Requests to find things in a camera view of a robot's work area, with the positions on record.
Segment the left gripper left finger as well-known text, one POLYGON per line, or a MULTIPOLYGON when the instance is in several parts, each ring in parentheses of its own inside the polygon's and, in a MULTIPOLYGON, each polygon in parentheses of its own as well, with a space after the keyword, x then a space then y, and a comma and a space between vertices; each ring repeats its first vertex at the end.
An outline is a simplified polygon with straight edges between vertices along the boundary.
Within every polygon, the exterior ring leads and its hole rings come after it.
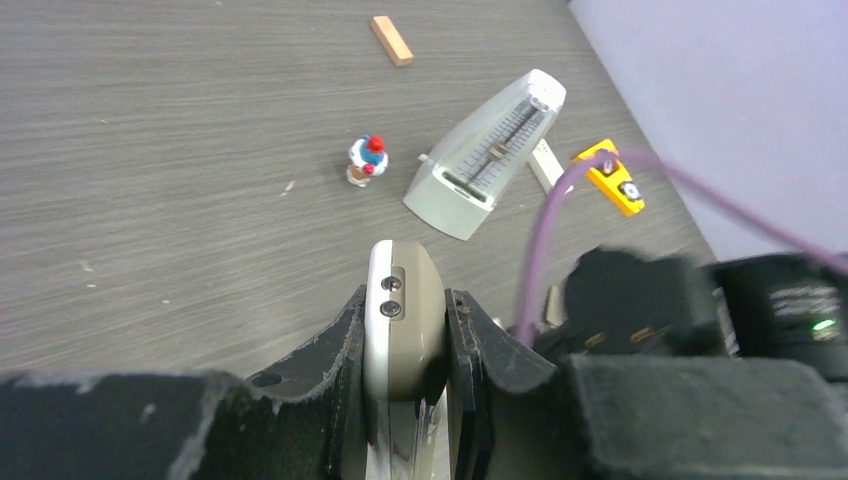
POLYGON ((248 378, 5 372, 5 479, 362 479, 365 292, 248 378))

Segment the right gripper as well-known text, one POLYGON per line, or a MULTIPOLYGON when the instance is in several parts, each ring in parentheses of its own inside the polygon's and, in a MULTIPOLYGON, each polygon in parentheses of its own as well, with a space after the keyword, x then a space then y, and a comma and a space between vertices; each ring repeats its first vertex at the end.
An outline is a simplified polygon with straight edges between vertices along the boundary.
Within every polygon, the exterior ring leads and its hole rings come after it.
POLYGON ((723 356, 715 289, 684 257, 596 248, 564 279, 555 297, 563 322, 540 334, 534 349, 549 361, 570 354, 723 356))

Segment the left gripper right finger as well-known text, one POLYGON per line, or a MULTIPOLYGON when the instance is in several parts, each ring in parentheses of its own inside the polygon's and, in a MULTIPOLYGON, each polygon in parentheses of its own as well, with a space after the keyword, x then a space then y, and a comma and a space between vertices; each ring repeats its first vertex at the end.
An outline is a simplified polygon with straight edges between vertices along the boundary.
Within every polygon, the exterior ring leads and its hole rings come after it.
POLYGON ((454 479, 843 479, 847 412, 785 360, 575 355, 554 365, 445 293, 454 479))

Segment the grey rounded remote control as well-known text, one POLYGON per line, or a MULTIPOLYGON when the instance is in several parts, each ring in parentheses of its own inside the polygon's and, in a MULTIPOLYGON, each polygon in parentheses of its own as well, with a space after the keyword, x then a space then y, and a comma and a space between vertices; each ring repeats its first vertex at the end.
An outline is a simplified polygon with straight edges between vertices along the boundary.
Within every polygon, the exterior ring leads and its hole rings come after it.
POLYGON ((364 299, 363 406, 376 479, 431 479, 446 415, 446 300, 424 247, 381 240, 364 299))

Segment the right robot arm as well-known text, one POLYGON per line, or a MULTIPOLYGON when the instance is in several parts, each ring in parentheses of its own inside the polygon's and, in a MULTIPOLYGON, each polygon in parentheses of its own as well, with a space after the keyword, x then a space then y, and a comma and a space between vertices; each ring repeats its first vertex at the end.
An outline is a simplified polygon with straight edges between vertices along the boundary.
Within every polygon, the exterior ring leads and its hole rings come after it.
POLYGON ((847 380, 847 278, 791 254, 698 266, 597 248, 548 295, 537 353, 787 359, 847 380))

